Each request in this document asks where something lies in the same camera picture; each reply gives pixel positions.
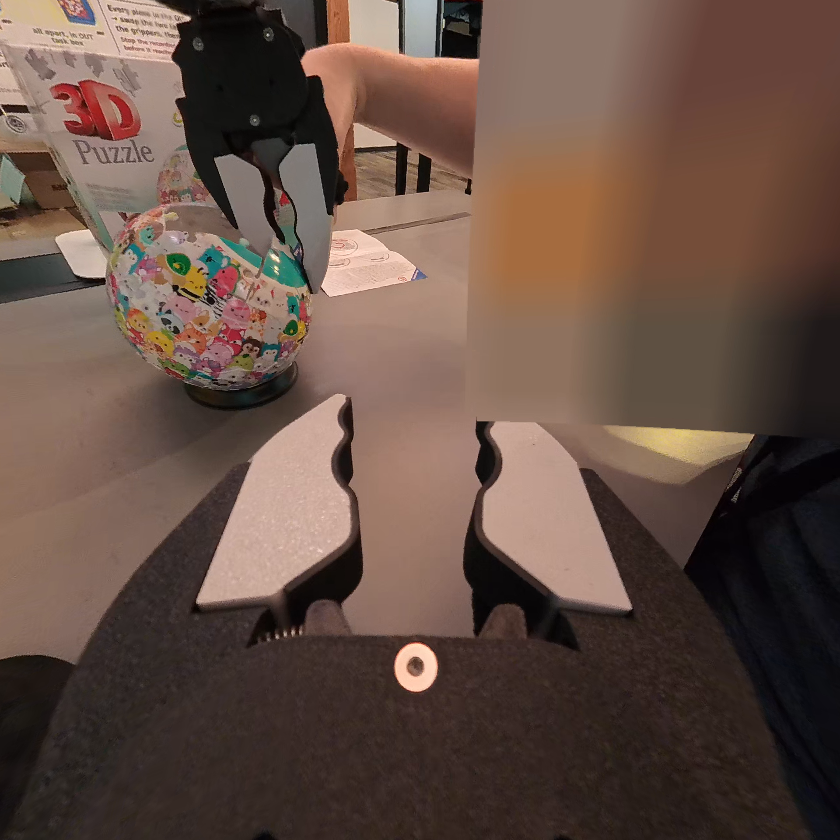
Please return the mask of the black round ball stand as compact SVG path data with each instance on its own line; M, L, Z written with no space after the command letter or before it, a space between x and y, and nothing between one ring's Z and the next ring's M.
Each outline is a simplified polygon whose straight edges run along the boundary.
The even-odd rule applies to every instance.
M284 371L248 388L214 390L194 384L184 384L185 394L196 404L217 411L244 411L264 406L289 393L298 380L298 363L292 362Z

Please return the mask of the framed instruction poster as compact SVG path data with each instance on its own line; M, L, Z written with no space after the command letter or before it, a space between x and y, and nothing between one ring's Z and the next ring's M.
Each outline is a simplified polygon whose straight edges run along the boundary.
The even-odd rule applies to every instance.
M160 72L186 19L149 1L2 1L2 104L22 106L25 96L14 67L27 84L103 81L135 97L147 77Z

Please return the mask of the person's dark clothing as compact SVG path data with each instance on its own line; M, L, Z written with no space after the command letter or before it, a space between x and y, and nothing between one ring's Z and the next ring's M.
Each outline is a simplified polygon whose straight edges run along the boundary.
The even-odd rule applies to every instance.
M685 569L748 670L813 838L839 838L839 443L757 435Z

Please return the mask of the colourful puzzle ball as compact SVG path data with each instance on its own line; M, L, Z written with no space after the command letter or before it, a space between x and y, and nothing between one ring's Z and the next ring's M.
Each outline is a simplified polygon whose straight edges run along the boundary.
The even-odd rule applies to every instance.
M266 255L208 203L131 217L108 261L115 321L137 354L181 382L220 392L277 379L312 319L301 248L273 237Z

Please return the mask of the white rounded card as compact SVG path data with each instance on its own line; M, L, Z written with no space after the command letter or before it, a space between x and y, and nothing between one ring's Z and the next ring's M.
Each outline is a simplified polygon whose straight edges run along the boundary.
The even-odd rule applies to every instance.
M58 252L75 277L84 281L107 278L111 250L100 244L91 231L73 230L55 237Z

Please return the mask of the brown cardboard box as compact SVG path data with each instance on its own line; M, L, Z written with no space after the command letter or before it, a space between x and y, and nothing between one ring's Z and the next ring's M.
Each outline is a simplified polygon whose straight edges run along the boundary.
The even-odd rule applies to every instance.
M40 208L59 209L76 205L66 180L48 152L15 153L12 158Z

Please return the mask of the person's right forearm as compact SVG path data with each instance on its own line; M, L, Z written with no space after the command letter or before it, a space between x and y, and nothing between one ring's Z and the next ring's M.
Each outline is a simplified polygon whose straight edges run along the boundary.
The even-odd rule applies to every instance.
M417 58L335 44L308 51L302 66L322 82L341 154L359 124L472 177L477 59Z

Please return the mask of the white folded instruction leaflet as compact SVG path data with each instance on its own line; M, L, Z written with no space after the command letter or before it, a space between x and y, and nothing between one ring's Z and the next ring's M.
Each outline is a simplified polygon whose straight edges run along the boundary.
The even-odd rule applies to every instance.
M426 275L410 260L358 230L333 231L321 291L331 298L399 286Z

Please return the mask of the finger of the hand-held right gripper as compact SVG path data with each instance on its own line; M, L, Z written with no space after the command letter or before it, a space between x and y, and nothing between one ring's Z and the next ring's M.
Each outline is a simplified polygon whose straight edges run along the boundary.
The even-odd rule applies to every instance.
M279 173L291 147L283 140L261 140L254 157L217 157L233 225L250 250L266 257L270 248L296 256L296 208Z
M316 146L292 146L279 163L278 175L295 209L295 231L311 293L320 293L329 267L333 220L324 202Z

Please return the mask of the dark teal side cabinet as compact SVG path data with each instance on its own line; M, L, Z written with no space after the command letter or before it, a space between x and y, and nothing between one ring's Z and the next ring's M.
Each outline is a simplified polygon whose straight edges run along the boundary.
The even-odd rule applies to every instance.
M73 273L60 254L31 256L1 262L1 304L59 293L102 287L105 279L83 279Z

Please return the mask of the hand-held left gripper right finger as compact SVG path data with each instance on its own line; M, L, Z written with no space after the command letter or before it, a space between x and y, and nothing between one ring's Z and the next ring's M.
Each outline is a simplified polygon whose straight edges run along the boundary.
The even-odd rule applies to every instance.
M526 637L572 637L569 613L634 614L581 471L536 423L477 422L479 488L464 574L478 637L501 607Z

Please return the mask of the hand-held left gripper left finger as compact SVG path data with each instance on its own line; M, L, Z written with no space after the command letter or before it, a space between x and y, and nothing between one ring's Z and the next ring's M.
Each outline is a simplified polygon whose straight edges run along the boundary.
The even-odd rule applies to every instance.
M282 428L248 462L196 596L200 613L257 607L283 634L316 602L342 604L363 573L351 399L336 394Z

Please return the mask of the puzzle ball cardboard box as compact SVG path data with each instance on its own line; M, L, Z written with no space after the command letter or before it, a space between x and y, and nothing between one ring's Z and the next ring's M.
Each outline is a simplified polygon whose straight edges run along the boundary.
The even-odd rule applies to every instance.
M193 164L171 60L2 43L35 125L105 249L158 205L215 205Z

